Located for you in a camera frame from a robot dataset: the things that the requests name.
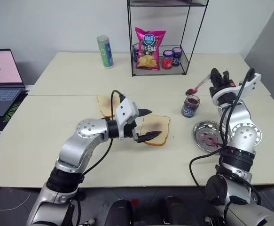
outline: spoon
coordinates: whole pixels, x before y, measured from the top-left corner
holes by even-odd
[[[191,88],[191,89],[188,89],[187,91],[186,91],[186,96],[188,96],[188,95],[193,95],[193,94],[195,94],[195,93],[197,93],[197,91],[198,91],[198,88],[200,88],[201,87],[201,85],[203,85],[206,81],[208,81],[209,79],[210,79],[210,74],[208,74],[208,76],[207,77],[205,77],[195,88]]]

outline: jar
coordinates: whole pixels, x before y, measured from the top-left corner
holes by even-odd
[[[136,43],[133,45],[133,60],[137,62],[138,59],[138,53],[139,53],[139,44]]]
[[[172,67],[172,59],[173,59],[173,51],[169,49],[165,50],[163,52],[162,67],[164,69],[170,69]]]
[[[182,58],[183,50],[180,47],[174,47],[172,49],[173,51],[173,66],[179,66],[180,65],[180,59]]]
[[[200,99],[197,96],[195,95],[187,96],[181,110],[182,114],[187,118],[193,117],[199,104],[200,104]]]

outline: pink snack bag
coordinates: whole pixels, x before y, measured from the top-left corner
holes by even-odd
[[[159,46],[166,31],[148,31],[135,27],[139,39],[139,53],[136,68],[160,70]]]

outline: table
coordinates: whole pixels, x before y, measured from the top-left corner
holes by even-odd
[[[29,95],[97,96],[118,89],[126,95],[183,96],[195,87],[212,68],[220,73],[229,70],[238,84],[249,67],[238,54],[194,54],[187,75],[131,76],[129,54],[113,54],[115,66],[106,70],[99,53],[58,53],[35,84]],[[210,82],[198,92],[209,96]],[[250,95],[269,96],[263,84]]]
[[[137,144],[133,139],[115,140],[111,152],[80,187],[194,186],[189,162],[206,152],[197,147],[191,131],[199,121],[220,120],[211,98],[200,96],[201,105],[193,118],[181,115],[182,96],[128,98],[139,108],[171,118],[166,144],[154,147]],[[248,96],[245,103],[263,136],[256,147],[252,183],[274,184],[274,100],[270,96]],[[42,187],[77,123],[101,117],[96,97],[28,96],[0,135],[0,186]],[[108,144],[95,149],[89,167],[101,158]],[[201,185],[215,174],[217,161],[218,157],[212,156],[194,163],[194,174]]]

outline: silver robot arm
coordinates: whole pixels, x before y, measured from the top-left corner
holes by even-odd
[[[241,98],[255,89],[261,75],[252,72],[249,78]],[[236,87],[233,81],[229,80],[227,72],[224,72],[222,78],[216,69],[211,72],[211,82],[212,101],[219,106],[221,116],[226,112],[226,124],[229,110],[225,109],[234,102],[241,86]],[[251,200],[250,169],[256,155],[254,146],[261,141],[262,134],[252,122],[241,98],[229,120],[228,133],[232,139],[220,152],[217,173],[209,178],[206,184],[206,196],[230,226],[274,226],[274,213]]]
[[[116,119],[86,119],[81,121],[74,134],[65,142],[55,161],[48,181],[43,185],[30,212],[27,225],[70,225],[78,185],[84,179],[84,171],[94,149],[109,138],[133,137],[136,142],[144,142],[158,136],[160,131],[152,131],[139,136],[135,132],[135,119],[151,113],[138,109],[136,104],[125,96],[116,109]]]

